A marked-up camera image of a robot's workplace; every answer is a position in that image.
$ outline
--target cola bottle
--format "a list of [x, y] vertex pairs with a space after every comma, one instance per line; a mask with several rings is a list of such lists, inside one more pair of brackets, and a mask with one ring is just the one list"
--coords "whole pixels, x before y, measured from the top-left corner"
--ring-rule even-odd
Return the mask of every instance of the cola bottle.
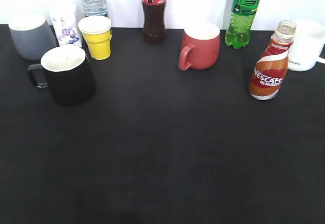
[[142, 0], [144, 12], [143, 35], [148, 43], [161, 43], [166, 37], [164, 13], [166, 0]]
[[249, 93], [255, 99], [273, 99], [279, 92], [288, 70], [289, 48], [294, 42], [296, 24], [281, 21], [269, 46], [255, 65], [249, 83]]

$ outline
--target green soda bottle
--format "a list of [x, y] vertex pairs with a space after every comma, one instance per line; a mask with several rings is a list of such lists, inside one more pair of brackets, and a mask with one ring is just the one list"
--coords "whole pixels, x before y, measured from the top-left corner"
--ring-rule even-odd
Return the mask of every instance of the green soda bottle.
[[234, 0], [232, 17], [225, 34], [225, 43], [235, 49], [249, 43], [250, 28], [257, 12], [259, 0]]

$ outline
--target mug handle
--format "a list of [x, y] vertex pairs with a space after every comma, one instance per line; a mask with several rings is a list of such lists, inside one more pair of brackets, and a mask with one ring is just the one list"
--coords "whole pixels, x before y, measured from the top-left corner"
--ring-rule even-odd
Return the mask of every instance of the mug handle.
[[194, 45], [188, 44], [186, 45], [179, 56], [179, 61], [178, 61], [178, 68], [182, 71], [186, 71], [191, 67], [191, 63], [186, 61], [188, 53], [194, 48]]
[[41, 64], [30, 65], [28, 67], [28, 77], [30, 79], [31, 84], [36, 88], [47, 88], [48, 87], [47, 83], [40, 83], [35, 79], [33, 71], [42, 70], [42, 69], [43, 69], [43, 67]]
[[316, 61], [325, 64], [325, 59], [324, 58], [318, 57], [318, 58], [316, 58]]

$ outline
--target red mug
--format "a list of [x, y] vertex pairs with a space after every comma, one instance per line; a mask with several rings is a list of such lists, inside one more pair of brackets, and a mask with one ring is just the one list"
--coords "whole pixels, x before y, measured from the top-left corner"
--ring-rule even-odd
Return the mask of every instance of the red mug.
[[204, 22], [184, 30], [178, 68], [207, 69], [218, 59], [220, 29], [213, 23]]

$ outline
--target white carton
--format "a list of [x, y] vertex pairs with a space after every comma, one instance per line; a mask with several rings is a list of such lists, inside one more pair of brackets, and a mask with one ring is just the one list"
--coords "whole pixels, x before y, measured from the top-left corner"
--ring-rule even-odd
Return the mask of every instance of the white carton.
[[76, 5], [59, 4], [51, 8], [50, 17], [59, 45], [82, 47], [82, 35], [76, 22]]

